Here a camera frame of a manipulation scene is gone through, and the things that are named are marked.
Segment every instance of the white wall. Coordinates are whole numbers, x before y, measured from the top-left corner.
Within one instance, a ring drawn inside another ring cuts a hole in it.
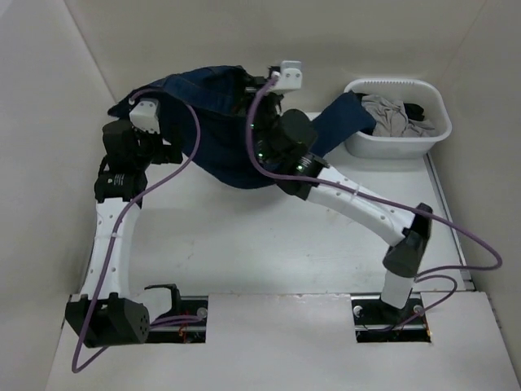
[[[112,98],[61,1],[0,1],[0,390],[43,390]]]
[[[484,0],[66,0],[109,88],[207,65],[304,62],[289,104],[317,111],[368,75],[437,80]]]
[[[454,132],[436,149],[436,167],[456,222],[489,239],[502,270],[474,273],[489,293],[521,378],[521,2],[488,0],[440,88]],[[472,265],[491,257],[463,241]]]

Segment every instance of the white laundry basket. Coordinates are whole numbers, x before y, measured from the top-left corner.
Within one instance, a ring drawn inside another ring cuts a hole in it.
[[[439,135],[436,137],[399,138],[373,137],[357,132],[345,142],[348,151],[358,157],[376,159],[413,159],[425,155],[441,140],[450,136],[453,125],[440,92],[429,83],[414,79],[358,79],[348,84],[344,92],[378,94],[389,100],[416,103],[425,109]]]

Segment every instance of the white tabletop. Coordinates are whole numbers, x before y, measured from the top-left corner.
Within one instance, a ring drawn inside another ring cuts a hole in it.
[[[429,204],[443,214],[423,159],[366,160],[343,145],[326,157],[348,178],[391,200]],[[155,183],[176,166],[152,166]],[[337,212],[276,186],[238,190],[196,165],[144,200],[134,232],[130,284],[176,283],[182,295],[209,293],[379,292],[387,245]],[[460,262],[451,231],[433,224],[422,269]],[[448,272],[464,289],[458,271]],[[449,290],[447,280],[421,291]]]
[[[66,325],[46,389],[519,391],[484,293],[456,293],[427,321],[430,344],[358,344],[348,295],[210,296],[205,344],[114,347],[78,375]]]

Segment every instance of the bolt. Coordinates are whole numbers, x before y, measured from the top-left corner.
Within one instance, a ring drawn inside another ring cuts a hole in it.
[[[200,319],[205,319],[208,316],[208,310],[204,307],[197,309],[197,317]]]
[[[355,315],[355,318],[360,318],[362,310],[361,305],[355,305],[355,308],[352,309],[352,314]]]
[[[420,305],[415,305],[413,307],[413,311],[414,311],[415,314],[423,315],[423,307],[420,306]]]

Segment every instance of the dark blue cloth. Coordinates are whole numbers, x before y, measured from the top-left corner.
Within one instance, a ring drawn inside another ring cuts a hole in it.
[[[160,128],[165,140],[184,142],[190,155],[195,144],[195,124],[184,103],[191,105],[201,125],[201,142],[194,162],[221,182],[232,187],[254,189],[274,184],[259,174],[250,163],[245,143],[245,118],[235,114],[249,75],[242,67],[218,66],[173,74],[133,90],[110,116],[129,118],[134,106],[129,98],[136,92],[155,88],[146,96],[160,101]],[[318,138],[311,152],[324,156],[358,130],[373,129],[373,117],[352,93],[342,94],[313,121]]]

